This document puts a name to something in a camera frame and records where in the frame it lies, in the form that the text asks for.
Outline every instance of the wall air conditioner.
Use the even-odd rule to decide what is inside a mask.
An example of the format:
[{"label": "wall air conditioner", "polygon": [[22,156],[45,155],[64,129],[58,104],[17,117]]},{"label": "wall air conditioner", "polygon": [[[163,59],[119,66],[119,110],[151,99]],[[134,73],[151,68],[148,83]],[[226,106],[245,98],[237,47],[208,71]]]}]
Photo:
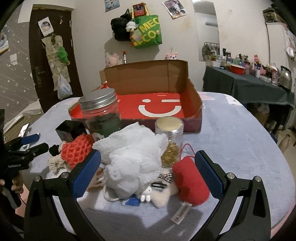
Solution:
[{"label": "wall air conditioner", "polygon": [[216,18],[205,18],[205,25],[218,27],[218,22]]}]

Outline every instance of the star wallpaper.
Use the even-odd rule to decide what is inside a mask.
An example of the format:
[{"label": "star wallpaper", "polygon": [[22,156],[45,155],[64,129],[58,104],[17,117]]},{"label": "star wallpaper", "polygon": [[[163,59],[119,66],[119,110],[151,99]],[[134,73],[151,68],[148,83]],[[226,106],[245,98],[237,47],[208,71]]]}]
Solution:
[{"label": "star wallpaper", "polygon": [[20,9],[21,5],[2,30],[9,43],[9,49],[0,53],[0,108],[5,109],[5,123],[38,99],[29,57],[29,22],[17,23]]}]

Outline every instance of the checkered bow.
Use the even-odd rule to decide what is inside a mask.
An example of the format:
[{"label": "checkered bow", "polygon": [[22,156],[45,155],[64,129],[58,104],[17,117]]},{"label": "checkered bow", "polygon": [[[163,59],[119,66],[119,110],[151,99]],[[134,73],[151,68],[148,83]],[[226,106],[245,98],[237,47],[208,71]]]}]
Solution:
[{"label": "checkered bow", "polygon": [[165,180],[168,183],[172,183],[173,182],[173,177],[174,174],[173,173],[168,173],[168,174],[159,174],[158,178]]}]

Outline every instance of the red mesh sponge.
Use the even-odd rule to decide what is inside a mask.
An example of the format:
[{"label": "red mesh sponge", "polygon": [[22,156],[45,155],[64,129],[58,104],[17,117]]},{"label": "red mesh sponge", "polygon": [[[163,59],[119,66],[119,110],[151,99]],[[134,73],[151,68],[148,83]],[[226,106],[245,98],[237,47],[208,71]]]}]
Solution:
[{"label": "red mesh sponge", "polygon": [[201,205],[210,196],[210,191],[191,157],[186,156],[173,165],[175,183],[180,189],[179,198],[192,205]]},{"label": "red mesh sponge", "polygon": [[74,141],[63,145],[61,157],[69,163],[70,168],[73,169],[77,163],[82,162],[90,153],[93,143],[94,140],[92,136],[83,133],[76,137]]}]

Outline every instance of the door handle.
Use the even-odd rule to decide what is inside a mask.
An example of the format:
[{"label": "door handle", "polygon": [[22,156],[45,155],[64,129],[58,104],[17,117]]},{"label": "door handle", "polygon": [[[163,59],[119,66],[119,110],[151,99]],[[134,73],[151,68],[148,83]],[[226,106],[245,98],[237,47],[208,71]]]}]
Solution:
[{"label": "door handle", "polygon": [[42,87],[42,82],[41,82],[40,75],[45,74],[45,71],[40,71],[39,66],[36,66],[35,67],[35,73],[36,73],[36,84],[37,84],[37,88],[41,88]]}]

